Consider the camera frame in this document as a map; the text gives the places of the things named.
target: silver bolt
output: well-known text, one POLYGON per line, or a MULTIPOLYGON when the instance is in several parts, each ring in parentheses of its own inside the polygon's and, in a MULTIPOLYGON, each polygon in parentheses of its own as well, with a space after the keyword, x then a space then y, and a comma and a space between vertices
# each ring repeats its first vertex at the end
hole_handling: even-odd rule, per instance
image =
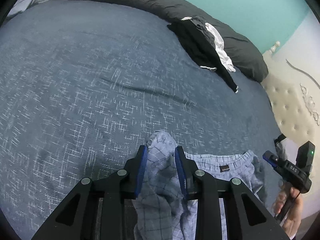
POLYGON ((83 185, 87 185, 87 184, 90 183, 90 179, 89 179, 89 178, 83 178, 83 179, 81 179, 81 183, 82 183, 83 185))
POLYGON ((124 176, 127 174, 127 171, 126 170, 119 170, 117 173, 119 176, 124 176))
POLYGON ((195 173, 196 173, 197 176, 200 176, 200 177, 204 175, 204 171, 203 170, 197 170, 195 173))
POLYGON ((238 178, 233 178, 232 179, 232 183, 235 184, 235 185, 239 185, 241 183, 241 180, 238 179, 238 178))

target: tufted headboard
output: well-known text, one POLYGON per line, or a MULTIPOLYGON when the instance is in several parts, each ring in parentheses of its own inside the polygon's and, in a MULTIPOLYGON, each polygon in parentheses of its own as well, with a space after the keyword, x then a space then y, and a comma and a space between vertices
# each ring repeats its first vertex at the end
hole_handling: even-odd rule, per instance
MULTIPOLYGON (((269 75, 261 85, 269 96, 281 132, 298 146, 308 140, 316 145, 310 175, 312 187, 304 194, 307 201, 303 217, 307 217, 320 210, 320 168, 317 165, 320 164, 320 85, 290 59, 273 60, 272 54, 279 45, 277 42, 263 54, 269 75)), ((293 163, 295 158, 296 155, 288 156, 293 163)))

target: clothing label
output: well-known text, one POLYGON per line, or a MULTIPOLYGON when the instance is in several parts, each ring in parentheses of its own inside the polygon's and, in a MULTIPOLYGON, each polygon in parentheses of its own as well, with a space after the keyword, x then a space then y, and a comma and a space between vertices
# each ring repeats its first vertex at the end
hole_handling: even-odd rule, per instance
POLYGON ((220 172, 230 171, 229 165, 223 165, 219 167, 220 167, 220 172))

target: triangular cutout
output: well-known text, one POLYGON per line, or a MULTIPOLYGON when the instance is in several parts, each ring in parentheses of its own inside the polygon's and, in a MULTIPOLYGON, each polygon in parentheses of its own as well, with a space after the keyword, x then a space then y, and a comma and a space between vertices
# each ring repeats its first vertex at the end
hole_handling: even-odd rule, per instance
POLYGON ((72 226, 75 220, 79 200, 80 194, 75 195, 65 206, 65 208, 61 211, 61 213, 57 216, 56 222, 65 224, 67 226, 72 226))
POLYGON ((247 194, 242 194, 241 197, 250 226, 262 224, 267 221, 266 217, 261 213, 259 208, 254 204, 247 194))

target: teal wall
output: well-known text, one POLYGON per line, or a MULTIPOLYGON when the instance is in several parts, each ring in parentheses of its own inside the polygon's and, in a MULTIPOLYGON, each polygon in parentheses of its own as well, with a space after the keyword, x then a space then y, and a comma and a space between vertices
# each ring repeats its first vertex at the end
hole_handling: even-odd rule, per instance
POLYGON ((187 1, 248 37, 262 53, 275 41, 283 45, 309 9, 304 0, 187 1))

